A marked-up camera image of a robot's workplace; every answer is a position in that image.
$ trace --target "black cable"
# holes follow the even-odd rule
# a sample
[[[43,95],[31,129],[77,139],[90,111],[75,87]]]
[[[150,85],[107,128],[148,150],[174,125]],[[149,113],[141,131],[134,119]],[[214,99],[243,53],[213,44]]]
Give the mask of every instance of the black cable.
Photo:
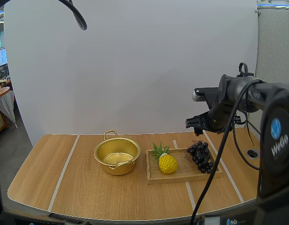
[[[238,153],[240,154],[240,156],[243,158],[243,160],[245,161],[245,163],[248,164],[250,167],[252,167],[252,168],[255,169],[255,170],[259,170],[258,167],[256,167],[256,166],[252,165],[251,163],[249,163],[249,161],[243,156],[243,153],[240,151],[239,146],[238,146],[238,144],[237,144],[237,140],[236,140],[235,124],[234,124],[234,122],[233,122],[233,125],[232,125],[232,132],[233,132],[234,143],[235,143],[236,149],[237,149]]]
[[[196,204],[196,207],[195,207],[195,209],[194,209],[194,211],[193,211],[193,213],[192,213],[192,215],[191,215],[190,225],[193,225],[193,221],[194,221],[194,219],[195,219],[195,217],[196,217],[196,213],[198,212],[199,206],[200,206],[200,204],[201,204],[204,196],[206,195],[206,193],[207,193],[207,191],[208,191],[208,189],[209,189],[209,187],[210,187],[211,181],[212,181],[212,179],[213,179],[213,177],[214,177],[214,175],[215,175],[215,171],[216,171],[216,169],[217,169],[217,167],[218,167],[218,165],[219,165],[219,162],[220,162],[220,159],[221,159],[221,155],[222,155],[222,153],[223,153],[224,146],[225,146],[225,143],[226,143],[228,134],[229,134],[229,132],[230,132],[230,128],[231,128],[232,122],[233,122],[233,120],[234,120],[234,115],[235,115],[235,113],[236,113],[236,111],[237,111],[237,108],[238,108],[238,106],[239,106],[239,103],[241,102],[241,100],[242,100],[242,98],[243,98],[243,95],[245,94],[245,92],[247,91],[247,89],[248,89],[251,85],[256,84],[256,83],[260,83],[260,82],[261,82],[260,80],[253,80],[253,81],[248,82],[248,83],[244,86],[244,88],[242,89],[242,91],[240,92],[237,100],[235,101],[235,104],[234,104],[234,106],[233,106],[233,108],[232,108],[232,112],[231,112],[231,114],[230,114],[230,116],[229,116],[229,120],[228,120],[227,125],[226,125],[226,129],[225,129],[225,132],[224,132],[224,136],[223,136],[223,138],[222,138],[222,140],[221,140],[221,144],[220,144],[220,147],[219,147],[218,155],[217,155],[217,157],[216,157],[216,159],[215,159],[215,162],[214,162],[214,164],[213,164],[212,171],[211,171],[211,173],[210,173],[210,175],[209,175],[209,178],[208,178],[208,180],[207,180],[207,182],[206,182],[206,185],[205,185],[205,187],[204,187],[204,189],[203,189],[203,191],[202,191],[202,193],[201,193],[201,195],[200,195],[200,197],[199,197],[199,199],[198,199],[198,202],[197,202],[197,204]]]
[[[74,14],[75,19],[79,25],[79,27],[82,30],[86,30],[87,29],[87,24],[86,21],[84,20],[82,14],[79,12],[79,10],[74,7],[73,1],[72,0],[58,0],[59,2],[63,3],[65,6],[67,6]]]
[[[254,142],[253,142],[253,140],[252,140],[252,138],[251,138],[250,131],[249,131],[249,126],[248,126],[248,111],[247,111],[247,104],[248,104],[248,90],[246,91],[245,98],[246,98],[246,114],[245,114],[245,116],[246,116],[246,126],[247,126],[247,131],[248,131],[249,137],[250,137],[250,139],[251,139],[251,142],[252,142],[253,146],[255,147],[255,144],[254,144]]]
[[[259,136],[261,135],[261,132],[250,122],[248,121],[248,123],[250,124],[250,126],[259,134]]]

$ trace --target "yellow pineapple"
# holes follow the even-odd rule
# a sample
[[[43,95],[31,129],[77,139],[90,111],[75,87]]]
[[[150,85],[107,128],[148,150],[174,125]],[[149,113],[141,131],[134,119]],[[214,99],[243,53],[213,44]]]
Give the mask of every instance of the yellow pineapple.
[[[165,146],[164,149],[162,147],[162,142],[160,143],[160,146],[157,147],[155,143],[154,145],[154,151],[153,156],[155,159],[159,159],[159,168],[164,173],[173,173],[178,169],[177,161],[174,157],[169,155],[169,146]]]

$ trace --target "grape bunch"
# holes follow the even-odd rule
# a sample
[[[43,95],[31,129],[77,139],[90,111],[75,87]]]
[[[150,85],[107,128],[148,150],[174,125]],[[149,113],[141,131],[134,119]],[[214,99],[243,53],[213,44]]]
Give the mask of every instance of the grape bunch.
[[[207,142],[194,142],[194,144],[190,146],[186,151],[191,154],[192,161],[194,161],[195,164],[198,165],[198,170],[200,170],[201,173],[211,173],[213,162],[209,162],[210,155]]]

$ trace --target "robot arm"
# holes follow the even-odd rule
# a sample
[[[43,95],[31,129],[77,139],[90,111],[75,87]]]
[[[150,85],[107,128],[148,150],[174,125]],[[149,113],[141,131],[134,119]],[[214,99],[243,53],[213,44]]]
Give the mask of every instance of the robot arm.
[[[192,99],[206,101],[209,111],[187,119],[186,128],[194,127],[196,135],[202,134],[203,130],[215,133],[231,130],[227,123],[231,125],[228,120],[235,112],[236,100],[246,84],[253,80],[257,80],[256,77],[246,73],[237,77],[223,75],[218,88],[196,88]],[[247,89],[237,108],[247,112],[263,110],[258,194],[251,208],[254,209],[254,221],[259,224],[270,218],[274,211],[289,206],[289,85],[255,83]],[[227,220],[227,215],[241,218],[243,212],[234,209],[220,217]]]

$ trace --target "office desk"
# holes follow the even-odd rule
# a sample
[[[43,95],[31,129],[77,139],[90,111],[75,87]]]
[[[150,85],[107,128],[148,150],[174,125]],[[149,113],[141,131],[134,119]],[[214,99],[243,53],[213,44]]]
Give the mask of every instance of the office desk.
[[[245,128],[237,128],[240,148],[253,145]],[[206,180],[147,185],[145,150],[163,142],[174,148],[186,148],[192,140],[209,143],[217,150],[222,135],[209,132],[195,137],[190,133],[124,135],[138,142],[141,154],[136,168],[123,176],[105,173],[93,156],[103,135],[45,135],[35,145],[11,183],[11,200],[33,208],[74,217],[102,220],[157,219],[183,220],[192,214]],[[255,148],[257,139],[252,135]],[[229,135],[222,154],[223,175],[214,178],[199,208],[199,213],[222,209],[256,197],[258,171],[245,164]],[[255,165],[259,159],[249,159]]]

